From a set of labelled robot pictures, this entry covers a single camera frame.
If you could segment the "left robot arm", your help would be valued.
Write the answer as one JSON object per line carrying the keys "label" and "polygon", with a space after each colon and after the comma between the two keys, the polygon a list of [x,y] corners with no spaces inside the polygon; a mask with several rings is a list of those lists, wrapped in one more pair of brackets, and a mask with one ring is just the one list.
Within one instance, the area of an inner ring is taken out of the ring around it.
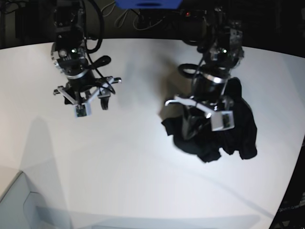
{"label": "left robot arm", "polygon": [[244,58],[240,21],[227,18],[221,7],[207,11],[206,34],[197,42],[202,54],[198,64],[181,64],[178,72],[191,81],[188,95],[175,95],[165,102],[183,106],[181,135],[195,137],[205,125],[212,132],[234,128],[233,99],[224,94],[231,70]]}

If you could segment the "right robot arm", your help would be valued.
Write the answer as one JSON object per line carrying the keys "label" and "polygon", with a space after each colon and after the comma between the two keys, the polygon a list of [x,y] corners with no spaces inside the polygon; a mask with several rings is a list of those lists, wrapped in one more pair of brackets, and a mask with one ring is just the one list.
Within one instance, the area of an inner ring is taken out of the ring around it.
{"label": "right robot arm", "polygon": [[109,99],[115,94],[113,84],[120,83],[120,77],[103,76],[98,70],[111,62],[108,55],[96,61],[90,57],[102,44],[104,19],[99,6],[93,0],[89,2],[99,19],[99,35],[93,49],[88,48],[90,36],[87,32],[86,7],[82,0],[58,0],[54,10],[55,42],[51,48],[51,59],[56,68],[67,79],[65,85],[53,90],[61,95],[65,105],[72,105],[77,117],[91,114],[91,102],[100,100],[102,110],[108,110]]}

